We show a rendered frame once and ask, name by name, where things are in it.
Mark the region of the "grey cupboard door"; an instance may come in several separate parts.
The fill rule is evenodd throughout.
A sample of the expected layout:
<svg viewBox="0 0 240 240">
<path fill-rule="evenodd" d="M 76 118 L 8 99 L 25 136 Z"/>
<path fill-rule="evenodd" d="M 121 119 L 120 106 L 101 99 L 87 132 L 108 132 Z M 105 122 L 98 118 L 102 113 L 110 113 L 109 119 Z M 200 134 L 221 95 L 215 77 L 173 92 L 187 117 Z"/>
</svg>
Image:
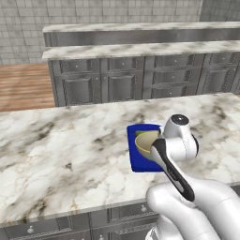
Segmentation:
<svg viewBox="0 0 240 240">
<path fill-rule="evenodd" d="M 156 223 L 157 219 L 152 217 L 94 229 L 92 240 L 98 240 L 100 235 L 104 240 L 145 240 Z"/>
</svg>

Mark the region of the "pale yellow bowl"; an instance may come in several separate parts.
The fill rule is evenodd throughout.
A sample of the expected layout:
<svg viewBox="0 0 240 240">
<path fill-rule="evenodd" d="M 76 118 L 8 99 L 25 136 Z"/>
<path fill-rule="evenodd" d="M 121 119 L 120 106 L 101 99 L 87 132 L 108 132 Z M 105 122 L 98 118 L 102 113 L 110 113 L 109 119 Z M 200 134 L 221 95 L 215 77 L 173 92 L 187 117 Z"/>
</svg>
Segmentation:
<svg viewBox="0 0 240 240">
<path fill-rule="evenodd" d="M 151 159 L 151 146 L 159 136 L 160 134 L 158 130 L 140 132 L 135 139 L 135 145 L 138 152 L 145 158 Z"/>
</svg>

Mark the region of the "grey cupboard run, marble top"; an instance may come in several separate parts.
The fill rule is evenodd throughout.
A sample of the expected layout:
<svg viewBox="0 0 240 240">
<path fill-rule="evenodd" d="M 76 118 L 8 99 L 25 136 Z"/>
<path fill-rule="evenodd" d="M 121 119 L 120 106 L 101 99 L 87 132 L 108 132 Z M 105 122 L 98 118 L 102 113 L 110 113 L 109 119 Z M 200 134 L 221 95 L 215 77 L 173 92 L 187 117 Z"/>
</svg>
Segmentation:
<svg viewBox="0 0 240 240">
<path fill-rule="evenodd" d="M 240 21 L 55 24 L 43 36 L 58 107 L 240 94 Z"/>
</svg>

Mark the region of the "grey drawer front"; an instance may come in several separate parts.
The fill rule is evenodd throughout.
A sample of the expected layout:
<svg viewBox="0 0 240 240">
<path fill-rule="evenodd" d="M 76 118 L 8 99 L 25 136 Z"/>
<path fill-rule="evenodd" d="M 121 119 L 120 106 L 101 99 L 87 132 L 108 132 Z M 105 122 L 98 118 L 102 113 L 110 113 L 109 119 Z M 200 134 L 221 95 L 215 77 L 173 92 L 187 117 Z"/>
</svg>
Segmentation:
<svg viewBox="0 0 240 240">
<path fill-rule="evenodd" d="M 34 233 L 29 234 L 27 230 L 32 226 Z M 69 229 L 69 221 L 67 217 L 60 217 L 55 219 L 41 220 L 38 222 L 31 222 L 22 225 L 16 225 L 5 228 L 7 237 L 9 239 L 34 236 L 37 234 L 57 233 L 64 229 Z"/>
<path fill-rule="evenodd" d="M 142 212 L 142 205 L 146 207 L 146 212 Z M 116 221 L 129 218 L 139 218 L 142 216 L 153 215 L 154 212 L 148 207 L 146 202 L 131 205 L 119 206 L 108 211 L 109 221 Z"/>
</svg>

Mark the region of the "blue rectangular tray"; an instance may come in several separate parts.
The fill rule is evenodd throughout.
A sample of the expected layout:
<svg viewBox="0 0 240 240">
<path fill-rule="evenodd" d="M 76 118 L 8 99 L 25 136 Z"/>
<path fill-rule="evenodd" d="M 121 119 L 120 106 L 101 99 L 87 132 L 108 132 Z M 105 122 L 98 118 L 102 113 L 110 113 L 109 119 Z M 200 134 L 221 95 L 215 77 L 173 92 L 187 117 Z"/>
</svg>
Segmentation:
<svg viewBox="0 0 240 240">
<path fill-rule="evenodd" d="M 137 135 L 150 130 L 159 131 L 159 125 L 155 124 L 135 124 L 127 127 L 127 141 L 131 169 L 135 173 L 157 173 L 162 172 L 160 166 L 155 162 L 143 157 L 137 150 L 135 139 Z"/>
</svg>

